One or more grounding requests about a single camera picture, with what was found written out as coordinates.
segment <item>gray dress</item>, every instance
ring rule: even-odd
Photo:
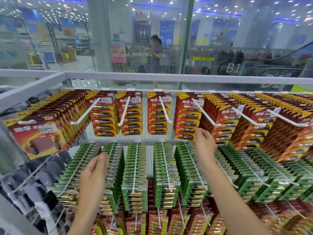
[[[155,46],[152,49],[156,54],[163,53],[162,45]],[[160,71],[161,71],[160,59],[154,54],[152,54],[151,62],[150,62],[150,73],[160,73]]]

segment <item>hand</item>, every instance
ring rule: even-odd
[[[209,164],[216,165],[215,162],[215,140],[206,130],[198,128],[196,134],[196,154],[198,165],[202,171]]]
[[[105,177],[110,156],[102,153],[93,158],[80,174],[78,211],[96,217],[105,189]]]

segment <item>display rack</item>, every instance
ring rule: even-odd
[[[32,77],[37,78],[37,81],[30,82],[24,86],[17,87],[16,89],[10,90],[3,94],[0,94],[0,111],[3,111],[19,102],[22,102],[36,93],[41,91],[50,90],[51,93],[55,94],[60,90],[65,90],[72,87],[72,79],[92,79],[92,80],[120,80],[120,81],[147,81],[147,80],[157,80],[158,83],[167,84],[168,82],[183,82],[183,83],[230,83],[230,84],[286,84],[286,85],[313,85],[313,79],[311,78],[282,78],[282,77],[249,77],[249,76],[220,76],[220,75],[171,75],[171,74],[137,74],[137,73],[100,73],[100,72],[56,72],[56,71],[32,71],[32,70],[0,70],[1,77]],[[109,88],[94,88],[90,90],[125,90],[114,86]],[[147,94],[149,91],[163,91],[162,89],[154,89],[151,83],[151,89],[136,89],[128,88],[127,90],[141,91],[143,94],[143,112],[147,112]],[[174,121],[175,113],[175,98],[176,94],[181,91],[196,91],[200,93],[212,93],[212,92],[223,92],[223,93],[239,93],[235,89],[229,89],[228,91],[215,91],[214,89],[208,90],[197,90],[197,89],[180,89],[172,90],[166,89],[172,94],[173,104],[171,105],[171,114],[169,115],[169,120]],[[245,91],[242,93],[257,93],[256,91]],[[147,125],[147,114],[143,114],[143,125]],[[1,143],[9,145],[9,147],[16,147],[12,141],[10,135],[7,131],[1,130]],[[174,132],[171,130],[168,135],[149,135],[147,128],[144,128],[142,135],[135,136],[122,136],[119,134],[117,137],[96,137],[92,126],[89,125],[84,132],[84,136],[78,141],[78,145],[85,143],[99,143],[100,145],[105,145],[111,142],[122,142],[124,146],[128,146],[131,143],[145,142],[147,145],[147,176],[153,175],[153,145],[157,142],[171,142],[172,145],[176,145],[178,142],[187,142],[182,139],[175,139]],[[23,162],[27,161],[26,154],[21,150],[15,148],[13,154],[12,150],[1,152],[2,156],[10,157],[13,161],[17,160],[15,164],[16,168],[22,165],[21,158]],[[5,200],[3,196],[0,195],[0,201]],[[11,209],[16,211],[14,217],[6,218],[6,223],[14,225],[16,229],[20,231],[23,235],[37,235],[40,234],[38,231],[34,232],[34,227],[30,221],[25,219],[25,217],[20,214],[16,208],[14,208],[10,203],[7,207],[1,206],[0,208],[0,218],[7,217],[7,211]]]

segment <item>right hand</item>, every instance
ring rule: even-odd
[[[213,136],[206,130],[198,128],[196,134],[196,154],[198,165],[203,171],[206,165],[214,164],[215,162],[215,140]]]

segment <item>left hand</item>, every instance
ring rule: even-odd
[[[102,153],[93,158],[80,174],[78,210],[86,216],[96,216],[103,199],[105,177],[110,156]]]

